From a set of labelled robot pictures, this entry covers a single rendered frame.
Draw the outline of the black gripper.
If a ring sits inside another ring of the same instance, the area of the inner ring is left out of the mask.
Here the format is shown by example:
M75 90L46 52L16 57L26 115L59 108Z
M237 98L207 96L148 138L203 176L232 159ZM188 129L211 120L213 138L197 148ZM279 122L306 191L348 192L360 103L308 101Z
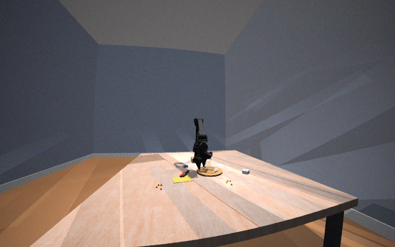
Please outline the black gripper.
M195 162L198 170L200 170L201 163L202 163L203 167L205 167L207 158L206 157L202 157L202 153L204 151L201 151L201 149L198 149L197 152L198 152L198 156L196 158L193 158L193 162Z

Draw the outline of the tan round board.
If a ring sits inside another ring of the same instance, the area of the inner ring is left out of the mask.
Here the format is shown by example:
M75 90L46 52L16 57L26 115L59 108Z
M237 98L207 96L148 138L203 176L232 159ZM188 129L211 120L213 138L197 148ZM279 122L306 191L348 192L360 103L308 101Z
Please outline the tan round board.
M210 168L202 169L202 168L203 168L203 166L202 166L202 167L200 168L200 170L197 169L196 172L197 172L198 174L200 174L200 175L202 175L202 176L206 176L206 177L216 177L216 176L221 175L222 172L223 172L222 169L217 168L217 167L215 167L215 166L205 166L205 167L210 167ZM216 171L216 172L213 171L212 169L214 169L214 168L211 168L211 167L216 168L218 171ZM211 170L207 170L207 169L211 169Z

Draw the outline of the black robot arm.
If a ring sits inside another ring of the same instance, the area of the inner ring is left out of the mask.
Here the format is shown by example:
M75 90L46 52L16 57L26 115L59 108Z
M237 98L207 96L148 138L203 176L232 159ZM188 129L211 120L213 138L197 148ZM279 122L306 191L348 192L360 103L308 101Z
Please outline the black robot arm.
M206 157L207 159L210 159L213 156L213 153L207 152L208 146L206 142L208 142L208 137L206 135L206 132L203 130L203 119L195 118L194 124L196 126L196 141L193 146L194 158L198 156L197 150L201 149L201 151L204 151L202 153L202 157Z

